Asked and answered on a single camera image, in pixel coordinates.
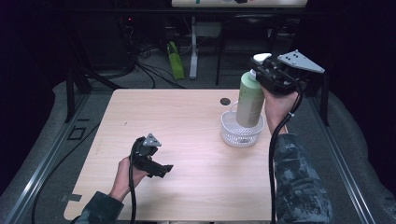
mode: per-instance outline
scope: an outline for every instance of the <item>green bottle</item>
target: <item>green bottle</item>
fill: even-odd
[[[262,63],[268,57],[271,57],[270,53],[263,53],[254,55],[253,59]],[[256,72],[250,69],[241,77],[236,122],[245,128],[256,126],[262,113],[263,102],[262,86],[256,80]]]

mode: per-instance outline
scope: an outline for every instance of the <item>camouflage sleeve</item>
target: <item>camouflage sleeve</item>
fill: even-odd
[[[280,223],[332,223],[332,204],[297,135],[281,134],[274,152]]]
[[[77,217],[71,223],[116,223],[122,207],[123,203],[102,192],[96,191],[91,200],[85,205],[81,216]]]

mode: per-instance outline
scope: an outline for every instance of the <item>table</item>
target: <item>table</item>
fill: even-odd
[[[304,8],[307,0],[248,0],[238,4],[234,0],[172,0],[172,7],[251,7],[251,8]],[[198,49],[196,48],[196,22],[191,20],[191,66],[190,79],[196,79],[198,67]]]
[[[109,193],[118,162],[137,137],[152,133],[161,143],[153,160],[173,164],[164,178],[144,178],[136,188],[136,220],[270,220],[268,177],[270,133],[256,145],[229,147],[220,135],[220,116],[238,90],[117,90],[104,114],[73,194],[66,219],[78,216],[92,195]],[[127,195],[119,219],[131,218]]]

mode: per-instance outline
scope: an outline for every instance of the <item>white basket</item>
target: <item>white basket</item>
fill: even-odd
[[[264,128],[264,117],[260,115],[259,123],[252,128],[245,128],[236,122],[236,112],[227,111],[221,115],[221,136],[232,147],[253,146]]]

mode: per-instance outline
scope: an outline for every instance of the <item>person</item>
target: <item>person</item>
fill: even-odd
[[[297,92],[274,95],[262,87],[264,111],[270,133],[291,111]],[[318,174],[310,165],[298,136],[282,127],[276,139],[274,153],[276,177],[277,223],[332,223],[332,205],[322,187]],[[119,163],[113,188],[105,195],[97,191],[73,223],[115,223],[123,207],[122,201],[130,192],[129,158]],[[133,167],[134,187],[148,173]]]

